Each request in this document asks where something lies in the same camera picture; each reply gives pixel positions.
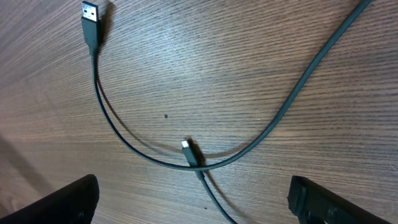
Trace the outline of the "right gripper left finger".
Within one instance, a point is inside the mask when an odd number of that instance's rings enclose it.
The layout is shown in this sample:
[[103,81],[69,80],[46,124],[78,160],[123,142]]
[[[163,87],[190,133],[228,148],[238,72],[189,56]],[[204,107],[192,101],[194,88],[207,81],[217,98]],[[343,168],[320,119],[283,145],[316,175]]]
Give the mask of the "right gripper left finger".
[[88,174],[52,194],[1,218],[1,223],[90,224],[99,201],[95,175]]

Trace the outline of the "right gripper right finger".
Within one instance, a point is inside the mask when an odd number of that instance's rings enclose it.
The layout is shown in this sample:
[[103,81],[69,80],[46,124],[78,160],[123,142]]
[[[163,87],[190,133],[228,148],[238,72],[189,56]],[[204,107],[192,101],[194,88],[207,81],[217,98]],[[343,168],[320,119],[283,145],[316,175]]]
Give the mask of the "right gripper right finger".
[[292,176],[287,200],[300,224],[390,224],[302,176]]

